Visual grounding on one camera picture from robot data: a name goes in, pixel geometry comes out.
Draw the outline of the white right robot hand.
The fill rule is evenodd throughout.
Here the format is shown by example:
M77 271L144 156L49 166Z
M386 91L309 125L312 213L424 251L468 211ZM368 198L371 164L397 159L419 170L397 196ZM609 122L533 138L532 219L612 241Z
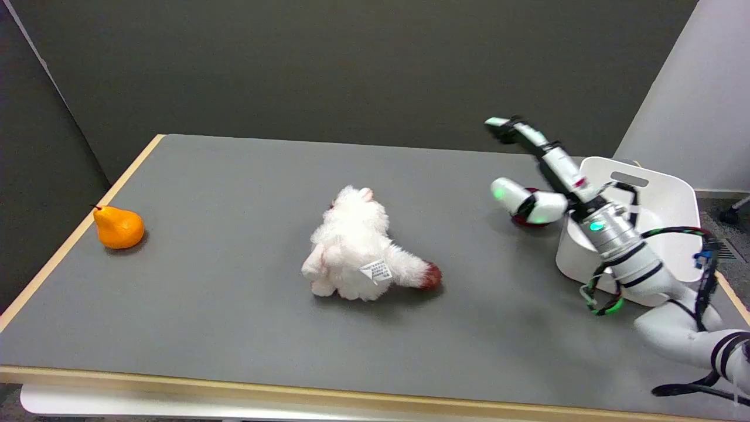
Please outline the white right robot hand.
M586 219L608 205L560 142L549 141L521 117L488 118L485 128L501 144L516 144L532 155L551 192L532 190L509 178L491 182L490 191L512 219L525 226L546 226L574 213Z

